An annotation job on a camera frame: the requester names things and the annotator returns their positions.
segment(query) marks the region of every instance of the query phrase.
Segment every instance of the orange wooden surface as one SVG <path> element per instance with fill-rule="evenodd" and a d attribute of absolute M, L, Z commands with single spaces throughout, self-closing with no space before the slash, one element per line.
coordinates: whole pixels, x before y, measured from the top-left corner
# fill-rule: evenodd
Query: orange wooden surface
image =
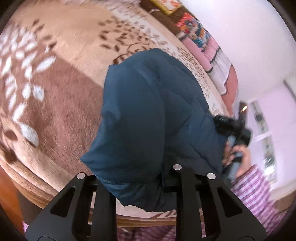
<path fill-rule="evenodd" d="M 22 211 L 17 197 L 17 189 L 9 176 L 0 166 L 0 203 L 9 219 L 18 231 L 24 234 Z"/>

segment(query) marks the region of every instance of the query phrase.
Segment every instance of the red patterned cloth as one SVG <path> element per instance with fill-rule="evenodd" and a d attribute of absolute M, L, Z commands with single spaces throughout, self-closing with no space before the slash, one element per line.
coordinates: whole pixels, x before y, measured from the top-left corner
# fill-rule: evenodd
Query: red patterned cloth
<path fill-rule="evenodd" d="M 257 165 L 236 179 L 231 190 L 260 221 L 268 234 L 278 226 L 284 214 L 279 213 L 274 207 L 274 202 L 269 200 L 270 185 Z M 118 228 L 117 232 L 119 241 L 173 241 L 176 237 L 175 226 L 142 227 L 132 230 Z M 204 223 L 202 236 L 205 236 Z"/>

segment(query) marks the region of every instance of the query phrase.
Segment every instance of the white wall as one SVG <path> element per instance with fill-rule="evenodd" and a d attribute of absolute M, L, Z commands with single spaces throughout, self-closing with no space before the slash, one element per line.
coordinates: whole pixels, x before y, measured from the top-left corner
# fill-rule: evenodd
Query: white wall
<path fill-rule="evenodd" d="M 239 99 L 260 96 L 296 69 L 296 42 L 266 0 L 181 0 L 216 39 L 239 80 Z"/>

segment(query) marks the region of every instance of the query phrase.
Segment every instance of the jacket sleeve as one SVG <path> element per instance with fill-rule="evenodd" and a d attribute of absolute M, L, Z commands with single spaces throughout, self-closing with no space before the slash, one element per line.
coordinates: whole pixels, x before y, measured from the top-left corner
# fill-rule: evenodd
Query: jacket sleeve
<path fill-rule="evenodd" d="M 268 234 L 284 217 L 284 214 L 274 207 L 274 201 L 270 201 L 270 184 L 257 165 L 236 179 L 231 190 L 259 220 Z"/>

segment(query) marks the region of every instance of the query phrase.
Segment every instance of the pillow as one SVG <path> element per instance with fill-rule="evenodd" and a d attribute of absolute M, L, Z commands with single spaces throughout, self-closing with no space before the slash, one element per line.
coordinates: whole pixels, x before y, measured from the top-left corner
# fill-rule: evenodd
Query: pillow
<path fill-rule="evenodd" d="M 178 0 L 151 0 L 157 7 L 159 7 L 166 15 L 172 14 L 182 3 Z"/>
<path fill-rule="evenodd" d="M 211 35 L 195 17 L 191 16 L 189 13 L 184 13 L 184 16 L 176 26 L 187 34 L 187 36 L 201 48 L 201 51 L 204 51 Z"/>

